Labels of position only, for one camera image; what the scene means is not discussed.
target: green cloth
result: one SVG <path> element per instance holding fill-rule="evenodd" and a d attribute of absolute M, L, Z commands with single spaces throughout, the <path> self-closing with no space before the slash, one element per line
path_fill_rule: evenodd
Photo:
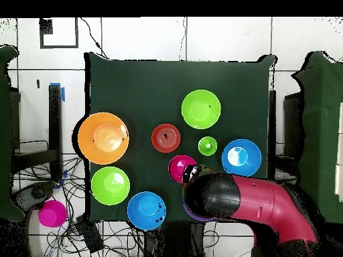
<path fill-rule="evenodd" d="M 262 153 L 255 177 L 267 175 L 269 68 L 274 56 L 256 62 L 161 62 L 110 61 L 90 57 L 91 113 L 117 115 L 129 130 L 126 153 L 111 166 L 122 169 L 130 179 L 130 193 L 118 205 L 106 206 L 93 196 L 90 220 L 128 220 L 127 204 L 141 191 L 152 191 L 164 200 L 167 221 L 192 221 L 182 205 L 179 183 L 172 181 L 167 165 L 176 155 L 189 155 L 197 163 L 224 172 L 221 155 L 235 139 L 249 139 Z M 181 115 L 184 97 L 193 90 L 209 90 L 220 100 L 217 123 L 205 130 L 188 126 Z M 155 127 L 170 123 L 179 130 L 181 143 L 171 153 L 160 153 L 151 144 Z M 200 154 L 198 141 L 204 136 L 217 140 L 218 150 L 209 157 Z M 104 167 L 90 164 L 90 177 Z"/>
<path fill-rule="evenodd" d="M 10 199 L 13 138 L 7 65 L 17 56 L 18 52 L 13 46 L 0 46 L 0 218 L 15 222 L 21 221 L 24 214 Z"/>
<path fill-rule="evenodd" d="M 300 185 L 312 196 L 327 222 L 343 222 L 343 203 L 335 195 L 340 103 L 343 102 L 343 64 L 331 63 L 314 52 L 294 75 L 302 84 L 305 108 Z"/>

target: green bowl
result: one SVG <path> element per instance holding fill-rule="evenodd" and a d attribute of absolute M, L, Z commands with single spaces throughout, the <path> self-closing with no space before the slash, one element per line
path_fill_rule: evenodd
<path fill-rule="evenodd" d="M 128 196 L 130 181 L 118 167 L 103 167 L 94 174 L 91 188 L 94 198 L 100 203 L 117 205 Z"/>
<path fill-rule="evenodd" d="M 195 90 L 182 102 L 181 113 L 185 122 L 195 129 L 207 129 L 220 116 L 220 102 L 207 90 Z"/>
<path fill-rule="evenodd" d="M 217 141 L 209 136 L 201 138 L 198 149 L 204 156 L 211 156 L 217 151 Z"/>

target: orange bowl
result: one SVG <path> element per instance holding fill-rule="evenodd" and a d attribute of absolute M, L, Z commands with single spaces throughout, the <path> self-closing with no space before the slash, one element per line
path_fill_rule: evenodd
<path fill-rule="evenodd" d="M 117 116 L 98 112 L 90 115 L 78 130 L 78 146 L 92 163 L 108 165 L 119 160 L 129 145 L 129 132 Z"/>

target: magenta cup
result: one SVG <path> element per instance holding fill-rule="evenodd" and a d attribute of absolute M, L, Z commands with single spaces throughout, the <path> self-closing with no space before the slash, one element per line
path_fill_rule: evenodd
<path fill-rule="evenodd" d="M 168 173 L 174 181 L 182 183 L 182 175 L 188 165 L 196 165 L 195 160 L 186 155 L 175 156 L 169 162 Z"/>
<path fill-rule="evenodd" d="M 50 200 L 43 204 L 38 212 L 38 219 L 45 227 L 57 228 L 66 221 L 66 207 L 59 201 Z"/>

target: red bowl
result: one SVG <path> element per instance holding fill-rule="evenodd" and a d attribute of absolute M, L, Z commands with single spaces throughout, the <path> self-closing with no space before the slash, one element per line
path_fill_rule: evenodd
<path fill-rule="evenodd" d="M 179 130 L 174 125 L 161 124 L 153 131 L 151 142 L 159 152 L 170 153 L 179 146 Z"/>

